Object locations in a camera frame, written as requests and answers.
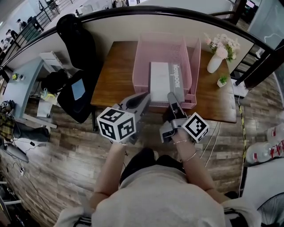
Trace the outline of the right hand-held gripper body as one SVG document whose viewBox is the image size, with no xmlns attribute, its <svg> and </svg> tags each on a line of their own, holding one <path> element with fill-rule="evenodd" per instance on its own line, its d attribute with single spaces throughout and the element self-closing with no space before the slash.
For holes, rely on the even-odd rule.
<svg viewBox="0 0 284 227">
<path fill-rule="evenodd" d="M 209 125 L 197 113 L 188 117 L 182 111 L 167 110 L 162 119 L 164 124 L 159 130 L 162 143 L 170 142 L 178 129 L 184 129 L 196 143 L 199 143 L 209 131 Z"/>
</svg>

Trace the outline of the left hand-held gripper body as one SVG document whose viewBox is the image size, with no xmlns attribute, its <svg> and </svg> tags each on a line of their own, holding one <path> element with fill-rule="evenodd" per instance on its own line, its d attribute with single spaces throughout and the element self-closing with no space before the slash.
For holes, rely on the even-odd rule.
<svg viewBox="0 0 284 227">
<path fill-rule="evenodd" d="M 107 107 L 97 117 L 100 134 L 113 142 L 135 144 L 141 131 L 144 109 L 144 101 L 127 101 Z"/>
</svg>

